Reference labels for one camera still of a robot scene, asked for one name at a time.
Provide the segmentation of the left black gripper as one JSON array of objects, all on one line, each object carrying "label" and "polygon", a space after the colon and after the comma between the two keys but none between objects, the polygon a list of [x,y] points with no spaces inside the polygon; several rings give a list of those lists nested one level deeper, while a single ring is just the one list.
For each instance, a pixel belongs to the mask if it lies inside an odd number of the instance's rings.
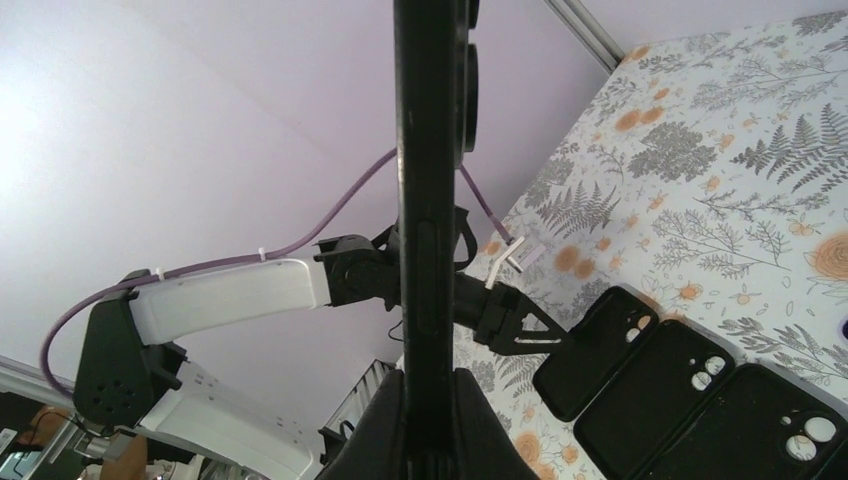
[{"label": "left black gripper", "polygon": [[[527,319],[535,319],[540,327],[527,327]],[[473,340],[504,356],[553,354],[573,346],[570,333],[554,318],[524,293],[500,282],[488,291]]]}]

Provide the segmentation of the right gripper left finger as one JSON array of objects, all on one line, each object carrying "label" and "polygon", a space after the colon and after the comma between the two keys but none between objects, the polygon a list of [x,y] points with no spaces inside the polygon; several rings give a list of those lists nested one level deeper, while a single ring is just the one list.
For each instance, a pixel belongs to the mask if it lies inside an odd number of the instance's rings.
[{"label": "right gripper left finger", "polygon": [[352,434],[344,438],[328,427],[319,430],[325,452],[319,480],[390,480],[406,477],[404,372],[392,370],[382,380]]}]

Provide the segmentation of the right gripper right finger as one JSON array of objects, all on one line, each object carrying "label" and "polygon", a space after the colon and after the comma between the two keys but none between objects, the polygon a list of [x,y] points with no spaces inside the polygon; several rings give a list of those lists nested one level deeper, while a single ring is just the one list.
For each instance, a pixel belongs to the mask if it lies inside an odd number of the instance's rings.
[{"label": "right gripper right finger", "polygon": [[458,479],[538,479],[521,458],[472,373],[453,372],[453,442]]}]

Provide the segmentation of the black phone case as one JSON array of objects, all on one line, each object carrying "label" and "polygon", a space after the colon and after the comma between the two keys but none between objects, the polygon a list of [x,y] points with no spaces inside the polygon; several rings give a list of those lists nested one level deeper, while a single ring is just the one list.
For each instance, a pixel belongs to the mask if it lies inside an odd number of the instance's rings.
[{"label": "black phone case", "polygon": [[571,346],[541,363],[533,387],[554,417],[574,420],[658,323],[658,313],[640,298],[607,289],[570,330]]},{"label": "black phone case", "polygon": [[642,479],[812,479],[847,438],[836,410],[774,371],[737,368]]},{"label": "black phone case", "polygon": [[574,435],[607,479],[634,479],[736,366],[726,349],[661,323],[578,417]]}]

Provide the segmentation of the black phone row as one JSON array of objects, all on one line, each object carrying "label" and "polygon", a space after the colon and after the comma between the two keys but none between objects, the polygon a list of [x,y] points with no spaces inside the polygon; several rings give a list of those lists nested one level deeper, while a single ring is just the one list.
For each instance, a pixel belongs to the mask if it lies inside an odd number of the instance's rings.
[{"label": "black phone row", "polygon": [[409,478],[447,475],[453,447],[455,169],[474,147],[476,1],[394,6],[397,173]]}]

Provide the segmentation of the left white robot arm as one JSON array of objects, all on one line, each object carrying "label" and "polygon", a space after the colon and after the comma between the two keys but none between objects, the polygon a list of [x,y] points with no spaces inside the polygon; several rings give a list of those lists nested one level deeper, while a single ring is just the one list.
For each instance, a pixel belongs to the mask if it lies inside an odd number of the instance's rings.
[{"label": "left white robot arm", "polygon": [[[207,384],[178,339],[276,313],[381,299],[403,311],[406,367],[380,383],[351,437],[317,461],[292,424],[232,388]],[[516,288],[452,264],[430,224],[321,241],[310,259],[250,255],[207,273],[139,270],[86,302],[72,399],[86,419],[143,427],[269,479],[528,479],[531,470],[472,374],[453,365],[452,331],[504,355],[554,353],[572,337]]]}]

